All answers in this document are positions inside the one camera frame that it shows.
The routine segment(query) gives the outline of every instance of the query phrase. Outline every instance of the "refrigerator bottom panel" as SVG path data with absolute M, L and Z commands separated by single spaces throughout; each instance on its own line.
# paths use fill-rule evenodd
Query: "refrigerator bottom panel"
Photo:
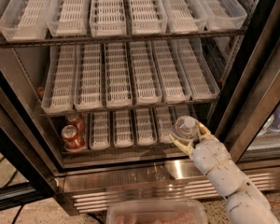
M 245 173 L 261 191 L 280 189 L 280 167 L 253 168 Z M 218 197 L 211 183 L 188 160 L 71 175 L 63 178 L 60 191 L 56 200 L 61 200 L 59 204 L 69 215 L 104 211 L 111 204 L 139 199 Z

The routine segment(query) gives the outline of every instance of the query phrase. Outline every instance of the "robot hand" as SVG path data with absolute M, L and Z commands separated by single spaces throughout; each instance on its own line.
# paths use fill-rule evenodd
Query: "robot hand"
M 180 117 L 170 139 L 227 200 L 226 211 L 232 223 L 279 223 L 267 199 L 235 165 L 225 146 L 198 120 Z

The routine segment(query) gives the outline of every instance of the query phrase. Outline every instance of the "red can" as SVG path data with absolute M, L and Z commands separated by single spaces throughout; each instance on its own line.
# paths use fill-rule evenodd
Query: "red can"
M 85 149 L 85 140 L 74 125 L 67 125 L 62 130 L 62 140 L 65 142 L 65 150 L 79 152 Z
M 71 114 L 65 117 L 66 124 L 75 125 L 80 134 L 85 133 L 85 121 L 81 114 Z

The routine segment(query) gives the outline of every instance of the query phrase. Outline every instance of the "display cooler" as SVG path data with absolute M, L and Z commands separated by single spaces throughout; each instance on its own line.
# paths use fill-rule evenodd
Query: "display cooler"
M 28 180 L 0 210 L 217 197 L 169 139 L 183 115 L 280 189 L 280 0 L 0 0 L 0 152 Z

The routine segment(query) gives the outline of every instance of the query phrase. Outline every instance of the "soda can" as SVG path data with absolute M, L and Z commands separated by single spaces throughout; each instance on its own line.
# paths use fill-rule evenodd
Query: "soda can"
M 273 115 L 271 115 L 268 120 L 265 122 L 265 124 L 263 125 L 263 127 L 261 128 L 261 130 L 259 131 L 258 136 L 263 135 L 267 132 L 268 128 L 270 127 L 270 125 L 272 125 L 274 120 Z
M 80 134 L 85 133 L 85 121 L 81 114 L 70 114 L 65 116 L 65 122 L 68 125 L 75 125 Z
M 65 150 L 79 152 L 86 148 L 83 136 L 75 125 L 67 125 L 62 130 L 62 140 L 65 142 Z

